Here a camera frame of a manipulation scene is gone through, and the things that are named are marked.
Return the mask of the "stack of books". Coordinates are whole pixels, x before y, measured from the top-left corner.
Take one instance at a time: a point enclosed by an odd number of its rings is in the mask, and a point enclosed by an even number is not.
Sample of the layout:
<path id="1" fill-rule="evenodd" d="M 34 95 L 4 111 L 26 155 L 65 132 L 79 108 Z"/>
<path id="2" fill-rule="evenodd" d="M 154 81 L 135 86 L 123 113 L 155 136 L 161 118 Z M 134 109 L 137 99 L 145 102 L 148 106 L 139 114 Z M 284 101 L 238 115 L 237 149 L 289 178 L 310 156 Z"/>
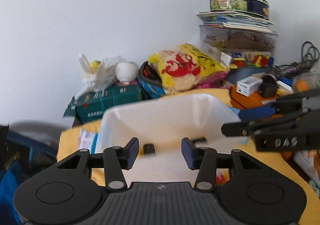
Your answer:
<path id="1" fill-rule="evenodd" d="M 246 13 L 235 11 L 199 12 L 197 16 L 205 26 L 219 27 L 233 30 L 256 31 L 273 33 L 269 20 L 254 17 Z"/>

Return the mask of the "white wet wipes pack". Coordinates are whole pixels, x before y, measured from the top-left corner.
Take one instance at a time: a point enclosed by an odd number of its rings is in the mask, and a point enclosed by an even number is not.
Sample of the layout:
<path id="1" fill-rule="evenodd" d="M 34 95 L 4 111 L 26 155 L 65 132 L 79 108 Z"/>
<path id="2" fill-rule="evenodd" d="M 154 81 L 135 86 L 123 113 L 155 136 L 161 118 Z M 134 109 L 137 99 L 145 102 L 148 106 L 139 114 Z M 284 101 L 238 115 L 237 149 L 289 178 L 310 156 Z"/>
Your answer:
<path id="1" fill-rule="evenodd" d="M 296 152 L 294 161 L 319 187 L 319 150 L 305 150 Z"/>

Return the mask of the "small white medicine box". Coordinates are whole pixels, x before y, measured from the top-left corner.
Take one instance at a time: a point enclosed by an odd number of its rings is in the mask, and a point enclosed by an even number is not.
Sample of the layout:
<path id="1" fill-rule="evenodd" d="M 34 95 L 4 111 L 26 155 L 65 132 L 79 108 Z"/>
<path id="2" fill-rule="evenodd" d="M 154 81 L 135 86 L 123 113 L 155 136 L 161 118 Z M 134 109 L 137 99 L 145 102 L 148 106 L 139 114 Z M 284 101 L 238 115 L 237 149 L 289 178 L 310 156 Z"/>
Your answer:
<path id="1" fill-rule="evenodd" d="M 263 80 L 261 78 L 249 76 L 236 83 L 236 92 L 249 97 L 251 94 L 259 90 Z"/>

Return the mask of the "black toy car front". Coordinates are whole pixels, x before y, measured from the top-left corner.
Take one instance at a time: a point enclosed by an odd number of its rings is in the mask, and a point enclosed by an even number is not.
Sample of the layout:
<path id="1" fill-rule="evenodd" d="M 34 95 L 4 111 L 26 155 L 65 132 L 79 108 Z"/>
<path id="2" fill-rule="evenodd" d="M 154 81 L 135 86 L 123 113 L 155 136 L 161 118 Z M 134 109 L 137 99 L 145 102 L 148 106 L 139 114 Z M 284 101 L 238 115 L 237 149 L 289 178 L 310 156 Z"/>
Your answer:
<path id="1" fill-rule="evenodd" d="M 149 154 L 155 154 L 155 146 L 153 144 L 144 144 L 143 145 L 143 154 L 149 155 Z"/>

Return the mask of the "white number 18 toy car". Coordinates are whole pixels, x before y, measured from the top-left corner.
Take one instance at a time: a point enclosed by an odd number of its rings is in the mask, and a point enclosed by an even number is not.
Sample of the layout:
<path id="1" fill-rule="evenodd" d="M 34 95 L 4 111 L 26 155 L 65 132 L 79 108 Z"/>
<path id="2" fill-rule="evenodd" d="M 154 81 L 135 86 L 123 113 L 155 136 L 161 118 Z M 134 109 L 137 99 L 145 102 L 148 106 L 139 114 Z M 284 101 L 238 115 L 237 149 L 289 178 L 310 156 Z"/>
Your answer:
<path id="1" fill-rule="evenodd" d="M 205 137 L 200 137 L 200 138 L 194 138 L 191 140 L 193 144 L 197 143 L 207 143 L 207 139 Z"/>

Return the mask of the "dark blue bag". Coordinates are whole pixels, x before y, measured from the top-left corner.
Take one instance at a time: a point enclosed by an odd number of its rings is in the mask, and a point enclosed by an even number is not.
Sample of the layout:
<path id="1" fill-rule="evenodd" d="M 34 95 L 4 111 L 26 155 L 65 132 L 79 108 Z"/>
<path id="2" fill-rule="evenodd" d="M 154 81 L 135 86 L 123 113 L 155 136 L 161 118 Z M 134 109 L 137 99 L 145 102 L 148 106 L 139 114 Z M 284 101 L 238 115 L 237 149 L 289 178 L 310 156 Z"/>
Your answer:
<path id="1" fill-rule="evenodd" d="M 1 125 L 1 224 L 21 224 L 14 208 L 20 184 L 56 163 L 57 148 Z"/>

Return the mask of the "round cookie tin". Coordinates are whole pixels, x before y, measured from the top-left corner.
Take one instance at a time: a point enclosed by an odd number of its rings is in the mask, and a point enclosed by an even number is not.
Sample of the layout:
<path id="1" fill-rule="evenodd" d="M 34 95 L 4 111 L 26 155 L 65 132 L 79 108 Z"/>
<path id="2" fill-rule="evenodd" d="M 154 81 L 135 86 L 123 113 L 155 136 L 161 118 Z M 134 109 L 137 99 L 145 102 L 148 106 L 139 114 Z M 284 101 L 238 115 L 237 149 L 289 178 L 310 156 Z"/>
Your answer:
<path id="1" fill-rule="evenodd" d="M 209 0 L 209 3 L 211 11 L 240 11 L 269 18 L 269 4 L 266 0 Z"/>

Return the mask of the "orange box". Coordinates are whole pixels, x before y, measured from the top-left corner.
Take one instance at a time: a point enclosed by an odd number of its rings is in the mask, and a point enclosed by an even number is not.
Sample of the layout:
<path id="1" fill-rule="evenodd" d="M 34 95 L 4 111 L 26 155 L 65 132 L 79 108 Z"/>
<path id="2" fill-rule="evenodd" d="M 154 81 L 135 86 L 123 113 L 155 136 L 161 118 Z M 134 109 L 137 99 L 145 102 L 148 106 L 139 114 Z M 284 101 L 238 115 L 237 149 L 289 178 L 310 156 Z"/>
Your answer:
<path id="1" fill-rule="evenodd" d="M 231 105 L 240 110 L 262 107 L 264 106 L 263 102 L 278 98 L 278 95 L 275 97 L 263 98 L 258 92 L 246 97 L 236 92 L 236 87 L 231 87 L 229 89 L 229 96 L 231 99 Z"/>

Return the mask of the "white blue tissue packet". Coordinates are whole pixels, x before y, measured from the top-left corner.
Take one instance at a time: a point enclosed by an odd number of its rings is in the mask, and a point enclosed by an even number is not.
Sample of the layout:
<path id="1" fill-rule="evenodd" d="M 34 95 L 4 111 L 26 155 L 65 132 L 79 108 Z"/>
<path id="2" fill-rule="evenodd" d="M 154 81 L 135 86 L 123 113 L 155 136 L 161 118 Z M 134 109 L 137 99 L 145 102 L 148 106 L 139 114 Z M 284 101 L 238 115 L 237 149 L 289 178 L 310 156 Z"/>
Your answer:
<path id="1" fill-rule="evenodd" d="M 78 150 L 88 149 L 90 153 L 95 153 L 98 133 L 81 129 L 78 138 Z"/>

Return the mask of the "white ceramic bowl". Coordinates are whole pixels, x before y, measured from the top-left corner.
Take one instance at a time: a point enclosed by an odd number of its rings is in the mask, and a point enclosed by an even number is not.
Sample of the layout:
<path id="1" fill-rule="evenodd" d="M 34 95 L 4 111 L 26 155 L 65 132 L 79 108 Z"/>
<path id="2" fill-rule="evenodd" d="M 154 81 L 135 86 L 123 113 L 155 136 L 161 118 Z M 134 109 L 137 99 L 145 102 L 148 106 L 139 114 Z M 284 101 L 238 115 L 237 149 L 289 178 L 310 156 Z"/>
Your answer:
<path id="1" fill-rule="evenodd" d="M 116 78 L 123 84 L 129 84 L 136 79 L 139 68 L 129 62 L 118 63 L 115 69 Z"/>

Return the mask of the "green book box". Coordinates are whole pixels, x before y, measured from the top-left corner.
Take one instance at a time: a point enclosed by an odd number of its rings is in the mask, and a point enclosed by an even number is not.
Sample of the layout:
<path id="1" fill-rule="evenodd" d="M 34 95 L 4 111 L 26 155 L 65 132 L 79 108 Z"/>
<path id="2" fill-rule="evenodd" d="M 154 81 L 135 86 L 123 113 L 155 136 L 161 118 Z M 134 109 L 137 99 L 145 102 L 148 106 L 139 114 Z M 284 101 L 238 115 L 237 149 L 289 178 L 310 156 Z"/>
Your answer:
<path id="1" fill-rule="evenodd" d="M 79 98 L 72 98 L 64 117 L 74 117 L 80 123 L 103 118 L 104 112 L 118 105 L 146 100 L 147 96 L 138 84 L 112 85 L 103 91 L 89 92 Z"/>

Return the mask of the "white plastic bin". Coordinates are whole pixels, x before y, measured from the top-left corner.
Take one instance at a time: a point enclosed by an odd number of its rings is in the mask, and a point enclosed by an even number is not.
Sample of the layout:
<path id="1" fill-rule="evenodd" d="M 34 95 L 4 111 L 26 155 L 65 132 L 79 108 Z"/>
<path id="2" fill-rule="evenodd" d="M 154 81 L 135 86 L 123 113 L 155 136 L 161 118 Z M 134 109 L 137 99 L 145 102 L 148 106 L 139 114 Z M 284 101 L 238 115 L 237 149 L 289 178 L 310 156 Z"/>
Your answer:
<path id="1" fill-rule="evenodd" d="M 139 145 L 153 144 L 154 155 L 141 154 L 131 170 L 131 182 L 195 182 L 197 171 L 188 168 L 181 153 L 181 140 L 206 138 L 205 146 L 220 153 L 239 147 L 244 137 L 225 137 L 224 123 L 237 122 L 238 116 L 209 94 L 170 96 L 159 100 L 120 105 L 105 111 L 98 133 L 96 152 L 111 146 L 125 146 L 136 137 Z"/>

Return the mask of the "white plastic bag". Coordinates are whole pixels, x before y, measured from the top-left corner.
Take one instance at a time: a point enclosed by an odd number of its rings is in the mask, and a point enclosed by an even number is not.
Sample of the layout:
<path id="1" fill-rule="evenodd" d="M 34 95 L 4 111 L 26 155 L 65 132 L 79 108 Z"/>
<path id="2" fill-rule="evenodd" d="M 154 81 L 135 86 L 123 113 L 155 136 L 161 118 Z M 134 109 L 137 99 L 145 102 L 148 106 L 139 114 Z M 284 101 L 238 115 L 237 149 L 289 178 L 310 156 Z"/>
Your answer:
<path id="1" fill-rule="evenodd" d="M 107 57 L 102 61 L 91 63 L 84 54 L 79 56 L 79 63 L 84 72 L 82 76 L 82 88 L 74 96 L 78 100 L 89 92 L 98 92 L 110 87 L 116 81 L 116 67 L 119 63 L 126 62 L 121 56 Z"/>

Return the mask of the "clear plastic storage box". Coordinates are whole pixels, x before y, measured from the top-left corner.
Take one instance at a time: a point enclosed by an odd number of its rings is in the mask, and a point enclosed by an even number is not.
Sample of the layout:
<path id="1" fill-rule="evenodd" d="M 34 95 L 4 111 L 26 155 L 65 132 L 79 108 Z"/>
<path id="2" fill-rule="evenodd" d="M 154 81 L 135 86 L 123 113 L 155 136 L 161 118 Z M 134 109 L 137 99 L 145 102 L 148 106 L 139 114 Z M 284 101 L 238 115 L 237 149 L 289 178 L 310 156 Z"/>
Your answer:
<path id="1" fill-rule="evenodd" d="M 231 68 L 269 68 L 274 64 L 277 34 L 270 30 L 249 30 L 200 26 L 201 49 Z"/>

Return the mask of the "yellow cloth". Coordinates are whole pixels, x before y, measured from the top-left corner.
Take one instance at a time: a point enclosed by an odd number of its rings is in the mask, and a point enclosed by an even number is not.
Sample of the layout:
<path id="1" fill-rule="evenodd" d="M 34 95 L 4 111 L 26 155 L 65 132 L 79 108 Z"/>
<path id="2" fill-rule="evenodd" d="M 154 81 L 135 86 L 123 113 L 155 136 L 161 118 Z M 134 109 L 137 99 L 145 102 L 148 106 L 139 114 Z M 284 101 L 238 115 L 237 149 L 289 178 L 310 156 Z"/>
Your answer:
<path id="1" fill-rule="evenodd" d="M 227 105 L 231 109 L 231 102 L 227 98 L 225 92 L 216 92 L 214 90 L 209 90 L 207 92 L 187 92 L 186 94 L 175 95 L 175 96 L 184 96 L 184 95 L 192 95 L 192 94 L 209 94 L 225 105 Z M 89 122 L 87 124 L 76 126 L 70 128 L 66 131 L 63 131 L 60 136 L 59 142 L 59 150 L 57 153 L 57 159 L 62 160 L 70 154 L 74 153 L 78 150 L 78 137 L 81 129 L 85 129 L 87 131 L 98 132 L 100 130 L 101 121 L 96 120 L 93 122 Z M 257 152 L 254 148 L 253 143 L 250 140 L 244 138 L 244 140 L 240 143 L 237 149 L 241 149 L 244 152 L 250 154 L 255 157 L 259 161 L 265 163 L 270 166 L 274 170 L 279 173 L 287 176 L 291 180 L 295 181 L 298 185 L 300 185 L 306 193 L 307 196 L 307 204 L 306 209 L 300 219 L 300 224 L 319 224 L 319 198 L 311 189 L 310 185 L 304 179 L 302 179 L 299 174 L 289 166 L 289 164 L 283 159 L 281 154 L 277 152 Z"/>

